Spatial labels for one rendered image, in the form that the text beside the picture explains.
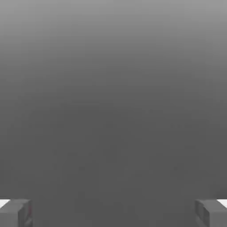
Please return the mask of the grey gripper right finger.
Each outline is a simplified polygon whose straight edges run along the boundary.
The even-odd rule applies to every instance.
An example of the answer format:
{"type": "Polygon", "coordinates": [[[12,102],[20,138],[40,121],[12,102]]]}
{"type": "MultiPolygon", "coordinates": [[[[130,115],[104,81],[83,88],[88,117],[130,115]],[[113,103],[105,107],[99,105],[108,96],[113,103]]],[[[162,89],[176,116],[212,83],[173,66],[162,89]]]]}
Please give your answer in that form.
{"type": "Polygon", "coordinates": [[[195,200],[197,227],[227,227],[227,199],[195,200]]]}

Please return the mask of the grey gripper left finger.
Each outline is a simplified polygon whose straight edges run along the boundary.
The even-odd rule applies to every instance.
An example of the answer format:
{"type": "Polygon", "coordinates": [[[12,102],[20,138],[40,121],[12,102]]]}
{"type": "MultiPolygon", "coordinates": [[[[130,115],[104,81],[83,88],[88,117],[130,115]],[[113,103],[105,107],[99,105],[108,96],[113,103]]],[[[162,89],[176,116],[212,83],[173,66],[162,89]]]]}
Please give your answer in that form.
{"type": "Polygon", "coordinates": [[[32,200],[0,199],[0,227],[33,227],[32,200]]]}

